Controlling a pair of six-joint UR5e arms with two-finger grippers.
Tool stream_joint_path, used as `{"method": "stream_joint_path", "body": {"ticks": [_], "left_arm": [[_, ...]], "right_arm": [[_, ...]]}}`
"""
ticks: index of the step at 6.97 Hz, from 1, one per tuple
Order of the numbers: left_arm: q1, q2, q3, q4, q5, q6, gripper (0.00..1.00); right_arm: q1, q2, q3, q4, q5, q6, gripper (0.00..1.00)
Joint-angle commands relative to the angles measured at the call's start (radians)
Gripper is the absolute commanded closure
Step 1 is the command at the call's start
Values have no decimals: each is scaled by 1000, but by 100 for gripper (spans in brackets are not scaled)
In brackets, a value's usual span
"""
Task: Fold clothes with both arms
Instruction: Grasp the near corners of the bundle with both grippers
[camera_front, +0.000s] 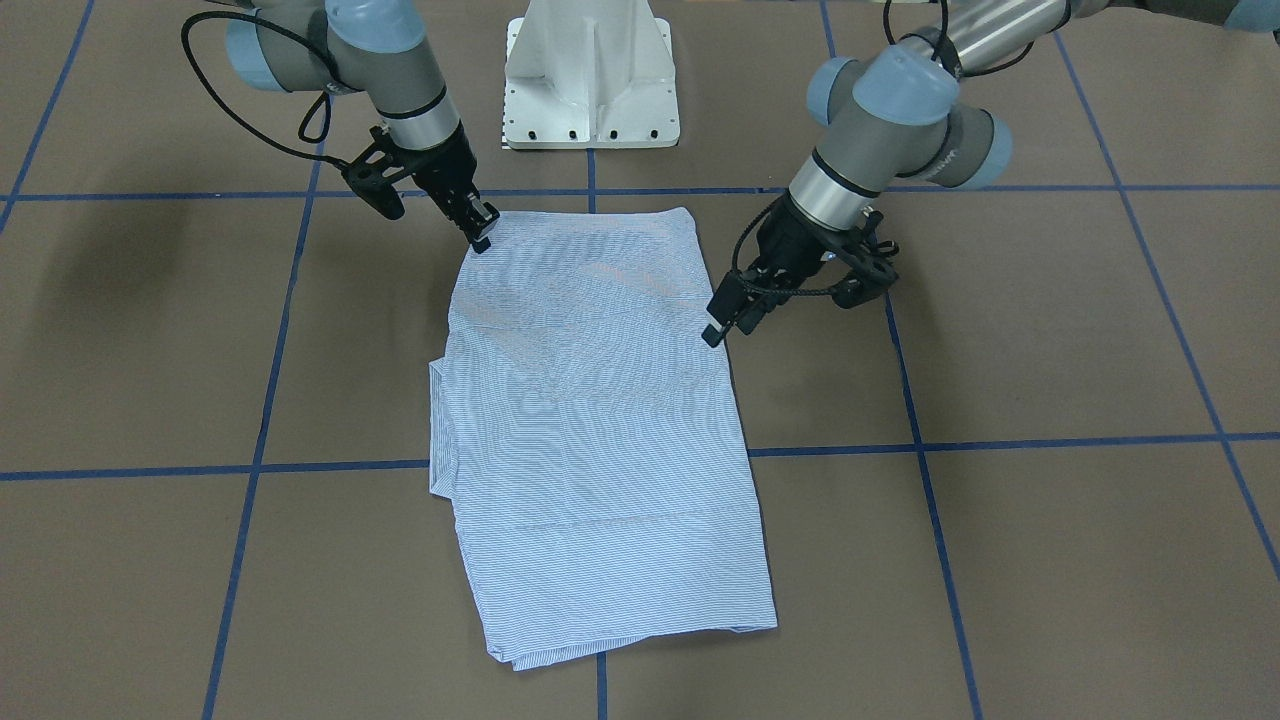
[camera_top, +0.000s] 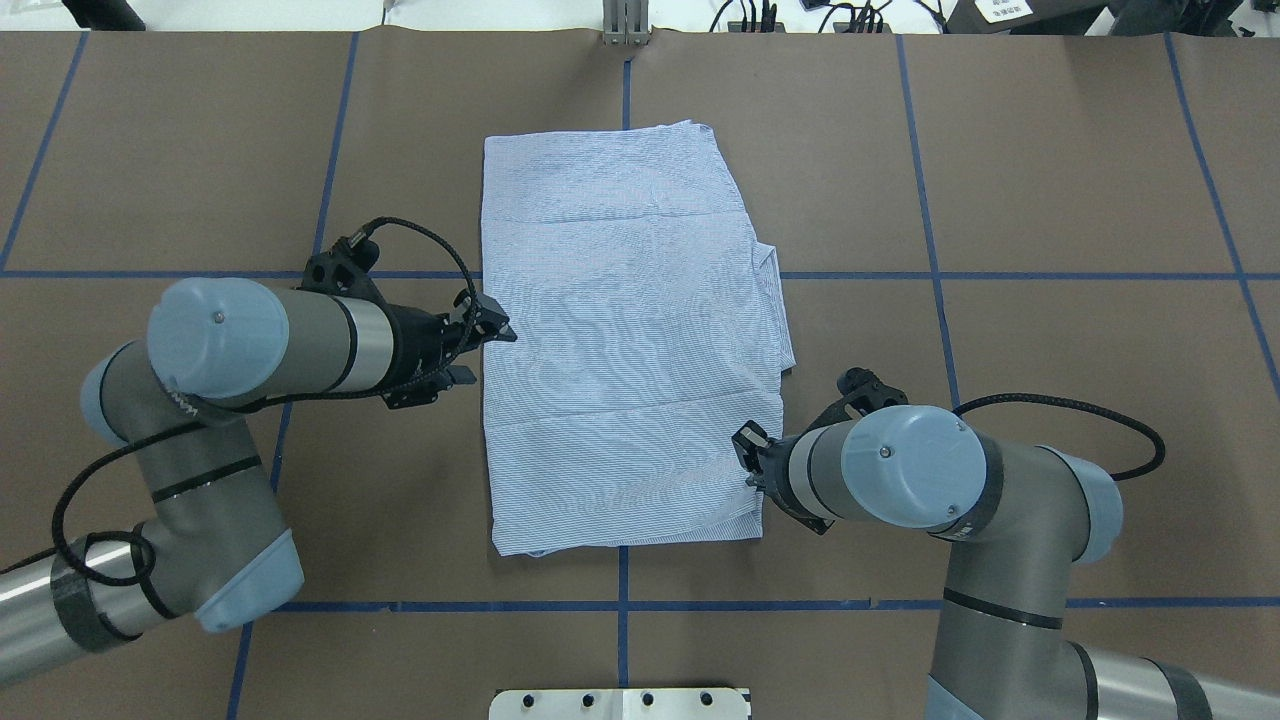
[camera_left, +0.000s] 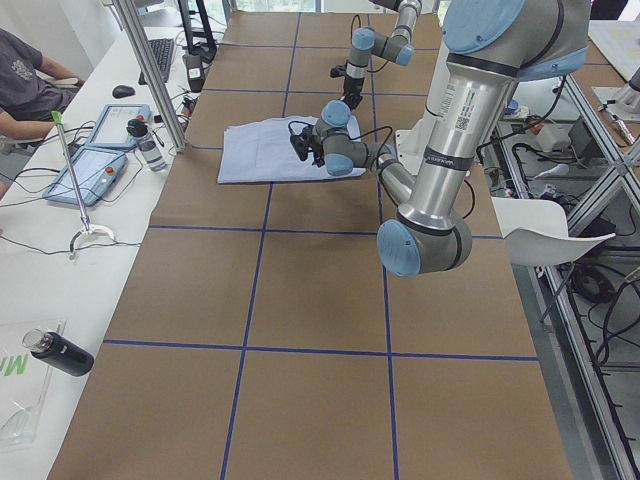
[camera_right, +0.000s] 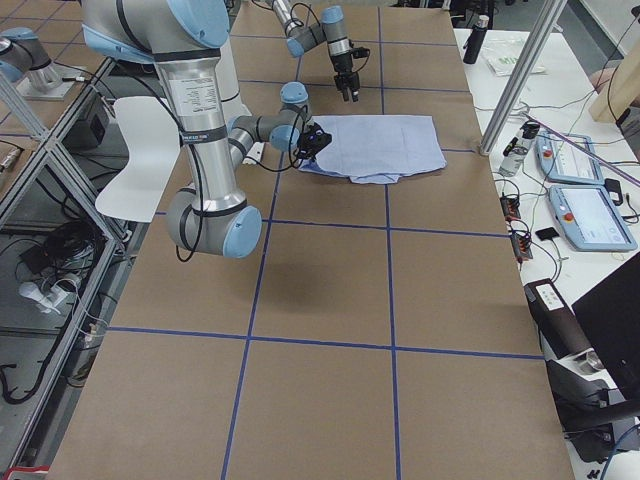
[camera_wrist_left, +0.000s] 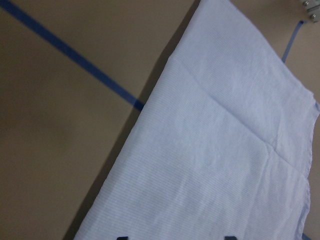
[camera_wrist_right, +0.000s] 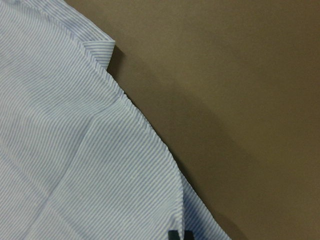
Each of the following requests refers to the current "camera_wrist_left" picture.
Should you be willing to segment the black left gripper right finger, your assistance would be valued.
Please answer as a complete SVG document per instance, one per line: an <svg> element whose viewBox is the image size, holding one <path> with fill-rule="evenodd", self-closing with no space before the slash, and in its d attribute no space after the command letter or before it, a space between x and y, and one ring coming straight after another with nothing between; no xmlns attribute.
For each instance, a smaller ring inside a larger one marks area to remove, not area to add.
<svg viewBox="0 0 320 240"><path fill-rule="evenodd" d="M237 240L236 236L225 236L224 240Z"/></svg>

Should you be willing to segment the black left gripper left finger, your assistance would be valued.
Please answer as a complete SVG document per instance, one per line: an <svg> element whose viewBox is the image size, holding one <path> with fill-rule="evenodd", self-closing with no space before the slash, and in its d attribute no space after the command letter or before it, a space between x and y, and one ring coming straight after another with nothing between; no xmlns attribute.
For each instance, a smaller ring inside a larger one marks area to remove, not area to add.
<svg viewBox="0 0 320 240"><path fill-rule="evenodd" d="M120 236L116 240L129 240L128 236Z"/></svg>

